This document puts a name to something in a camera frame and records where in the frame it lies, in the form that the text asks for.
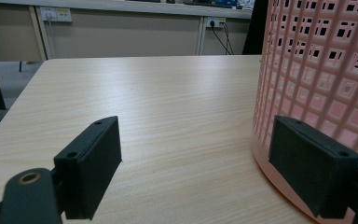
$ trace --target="black cable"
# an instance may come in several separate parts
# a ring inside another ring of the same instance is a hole
[[[212,31],[214,33],[214,35],[216,36],[216,38],[219,40],[220,44],[222,44],[223,48],[225,48],[226,51],[228,51],[228,54],[231,55],[231,53],[229,52],[229,50],[225,47],[225,45],[223,44],[223,42],[220,40],[219,36],[217,36],[217,34],[214,32],[214,28],[212,27]]]
[[[226,38],[226,49],[228,49],[228,30],[225,25],[223,25],[223,27],[225,28],[225,33],[226,33],[226,37],[227,37]]]
[[[235,55],[234,54],[234,50],[232,50],[232,47],[231,47],[231,42],[229,42],[229,38],[228,38],[228,26],[225,22],[223,22],[223,27],[225,27],[225,32],[226,32],[226,37],[227,37],[227,42],[229,44],[229,48],[231,49],[231,54],[232,55]]]

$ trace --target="desk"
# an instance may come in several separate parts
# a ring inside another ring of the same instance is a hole
[[[310,223],[250,149],[259,56],[46,61],[0,124],[5,183],[118,115],[123,163],[92,223]],[[77,220],[70,223],[89,223]]]

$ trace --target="pink perforated cylinder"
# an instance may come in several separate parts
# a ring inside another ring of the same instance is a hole
[[[358,152],[358,0],[269,1],[254,119],[255,158],[314,217],[269,163],[274,116],[301,119]],[[345,222],[351,222],[349,209]]]

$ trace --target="screw hole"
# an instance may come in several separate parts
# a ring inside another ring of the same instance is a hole
[[[39,178],[40,178],[39,173],[28,173],[26,175],[23,175],[19,179],[19,184],[20,185],[28,185],[28,184],[34,183]]]
[[[70,152],[70,153],[68,153],[68,154],[66,155],[66,157],[72,158],[72,157],[75,157],[76,155],[77,155],[77,153],[75,153],[75,152]]]
[[[349,156],[349,154],[348,154],[348,153],[346,153],[346,152],[339,152],[339,155],[340,155],[340,156],[343,156],[343,157],[347,157],[347,156]]]

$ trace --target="cable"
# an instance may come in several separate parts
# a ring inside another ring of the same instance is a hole
[[[53,26],[51,25],[51,19],[52,19],[51,13],[46,14],[46,19],[48,19],[48,25],[50,27],[50,32],[51,32],[51,42],[52,42],[52,45],[53,45],[52,47],[54,48],[54,55],[55,55],[55,41],[54,41]]]
[[[229,55],[231,55],[231,53],[229,52],[229,50],[225,47],[225,45],[223,44],[223,42],[220,40],[219,36],[217,36],[217,34],[214,32],[214,21],[211,21],[211,28],[212,31],[214,33],[214,35],[216,36],[216,38],[219,40],[220,44],[222,44],[223,48],[225,48],[226,52],[228,52]]]
[[[225,33],[226,33],[226,37],[227,37],[226,38],[226,49],[228,49],[228,30],[225,25],[223,25],[223,27],[225,28]]]
[[[232,47],[231,47],[231,43],[229,42],[229,38],[228,38],[228,26],[225,22],[223,22],[223,27],[225,28],[225,33],[226,33],[226,37],[227,37],[227,42],[229,44],[229,48],[231,49],[231,54],[232,55],[235,55],[234,54],[234,50],[232,50]]]

